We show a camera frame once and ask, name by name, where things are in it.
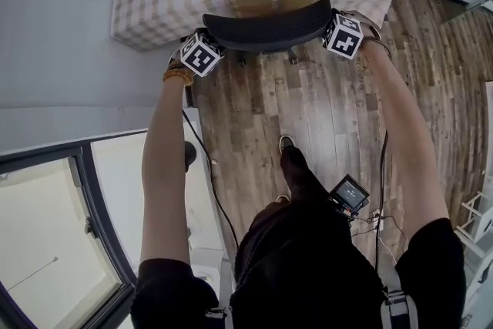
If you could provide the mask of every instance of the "black and white cube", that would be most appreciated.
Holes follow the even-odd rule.
[[[180,55],[182,63],[200,77],[206,76],[223,58],[221,51],[199,33],[194,33],[186,40]]]
[[[352,59],[356,55],[362,39],[363,32],[357,19],[336,14],[322,43],[329,51]]]

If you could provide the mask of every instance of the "wooden floor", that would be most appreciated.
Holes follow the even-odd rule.
[[[445,0],[393,0],[383,27],[394,64],[408,82],[433,137],[452,222],[461,202],[482,185],[488,135],[485,81],[493,79],[493,14],[470,12],[442,24],[460,6]],[[292,135],[310,168],[331,190],[349,173],[371,193],[366,218],[378,207],[379,155],[384,124],[378,91],[365,61],[347,61],[313,41],[284,54],[226,61],[193,86],[219,199],[241,239],[255,216],[287,193],[277,148]],[[403,220],[397,170],[387,152],[384,213]],[[352,233],[371,225],[355,221]],[[223,227],[234,256],[230,232]],[[383,241],[395,257],[403,237],[388,219]],[[371,261],[374,233],[353,238]]]

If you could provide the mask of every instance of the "person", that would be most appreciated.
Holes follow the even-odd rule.
[[[365,36],[372,32],[364,28]],[[388,144],[402,185],[410,240],[396,269],[416,303],[420,329],[459,328],[464,257],[438,179],[434,147],[410,91],[381,42],[361,48],[381,97]],[[131,315],[135,328],[207,327],[212,288],[190,267],[185,215],[182,94],[192,77],[173,61],[146,137],[143,245]],[[236,253],[235,328],[382,327],[384,285],[351,243],[348,222],[289,136],[280,139],[290,188],[258,213]]]

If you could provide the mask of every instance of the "person's right arm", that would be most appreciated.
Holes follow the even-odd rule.
[[[365,35],[372,35],[368,29]],[[404,198],[404,231],[411,238],[439,218],[448,218],[430,133],[418,105],[385,48],[372,41],[363,45],[378,87],[388,142]]]

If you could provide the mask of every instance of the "power outlet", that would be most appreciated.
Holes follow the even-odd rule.
[[[384,211],[382,210],[382,214],[380,214],[380,210],[379,209],[376,209],[374,212],[373,212],[373,232],[376,233],[377,232],[377,225],[378,225],[378,215],[384,215]],[[380,221],[380,232],[384,229],[384,220],[381,220]]]

